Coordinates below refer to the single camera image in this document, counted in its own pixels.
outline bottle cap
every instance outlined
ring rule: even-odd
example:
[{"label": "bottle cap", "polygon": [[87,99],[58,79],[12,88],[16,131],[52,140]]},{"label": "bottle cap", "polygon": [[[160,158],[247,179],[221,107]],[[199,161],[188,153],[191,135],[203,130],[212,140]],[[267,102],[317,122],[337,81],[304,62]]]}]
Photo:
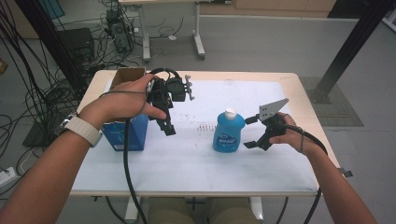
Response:
[{"label": "bottle cap", "polygon": [[226,108],[225,109],[225,117],[227,119],[235,119],[236,117],[236,111],[232,108]]}]

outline forearm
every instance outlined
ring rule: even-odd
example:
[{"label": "forearm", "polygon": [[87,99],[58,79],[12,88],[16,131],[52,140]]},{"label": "forearm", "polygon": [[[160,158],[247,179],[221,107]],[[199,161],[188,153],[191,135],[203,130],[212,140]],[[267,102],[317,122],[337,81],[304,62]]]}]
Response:
[{"label": "forearm", "polygon": [[376,223],[355,190],[317,145],[304,148],[334,223]]},{"label": "forearm", "polygon": [[[80,115],[97,129],[102,118]],[[0,212],[0,223],[55,223],[90,143],[71,131],[61,134],[29,170]]]}]

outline black device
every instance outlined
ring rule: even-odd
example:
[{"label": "black device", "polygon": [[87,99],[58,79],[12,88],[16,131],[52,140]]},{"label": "black device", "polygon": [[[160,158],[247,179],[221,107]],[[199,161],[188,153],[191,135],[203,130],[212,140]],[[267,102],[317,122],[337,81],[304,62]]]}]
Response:
[{"label": "black device", "polygon": [[69,55],[76,63],[94,60],[94,41],[90,28],[58,31]]},{"label": "black device", "polygon": [[266,151],[272,145],[269,142],[270,138],[274,136],[280,136],[286,133],[285,120],[283,120],[283,117],[279,116],[277,112],[288,101],[289,99],[286,98],[284,100],[276,101],[268,105],[261,105],[259,114],[245,119],[245,123],[247,125],[257,122],[259,120],[262,122],[263,125],[266,126],[265,133],[262,135],[262,137],[257,142],[251,141],[244,143],[245,147],[260,147],[264,149],[264,151]]},{"label": "black device", "polygon": [[190,96],[190,100],[194,97],[191,95],[191,85],[189,81],[189,76],[185,76],[186,83],[183,83],[180,75],[170,68],[156,68],[150,73],[152,75],[158,74],[160,72],[167,72],[169,74],[168,79],[154,78],[148,84],[148,99],[147,101],[153,106],[160,108],[166,114],[166,119],[157,119],[157,123],[164,131],[166,136],[176,134],[175,128],[171,123],[171,116],[169,114],[169,108],[173,108],[172,101],[174,102],[184,102],[186,100],[186,93]]},{"label": "black device", "polygon": [[132,50],[132,38],[123,20],[121,9],[108,9],[106,11],[106,21],[108,27],[107,33],[113,36],[117,53]]}]

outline plastic bottle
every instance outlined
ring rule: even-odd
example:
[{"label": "plastic bottle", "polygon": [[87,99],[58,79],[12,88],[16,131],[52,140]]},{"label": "plastic bottle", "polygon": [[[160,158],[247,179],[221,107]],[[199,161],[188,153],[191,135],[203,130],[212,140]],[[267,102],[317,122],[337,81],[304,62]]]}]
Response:
[{"label": "plastic bottle", "polygon": [[218,116],[218,126],[213,137],[213,148],[219,152],[235,152],[241,142],[245,120],[231,108]]}]

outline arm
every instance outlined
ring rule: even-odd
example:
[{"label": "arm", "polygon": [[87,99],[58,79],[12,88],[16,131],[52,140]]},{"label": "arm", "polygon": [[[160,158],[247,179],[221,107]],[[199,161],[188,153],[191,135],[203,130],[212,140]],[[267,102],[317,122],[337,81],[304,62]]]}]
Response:
[{"label": "arm", "polygon": [[[295,125],[290,116],[285,116],[287,124]],[[302,137],[299,133],[287,130],[285,135],[270,139],[273,144],[287,143],[309,159],[315,176],[319,182],[329,212],[334,223],[376,223],[370,210],[355,190],[340,174],[326,153],[313,141]]]},{"label": "arm", "polygon": [[[143,92],[152,79],[153,75],[145,75],[115,90]],[[160,109],[146,103],[143,93],[107,94],[85,106],[78,116],[99,130],[110,119],[135,116],[143,104],[143,114],[166,118]],[[56,138],[0,211],[0,223],[55,223],[89,148],[87,140],[71,131]]]}]

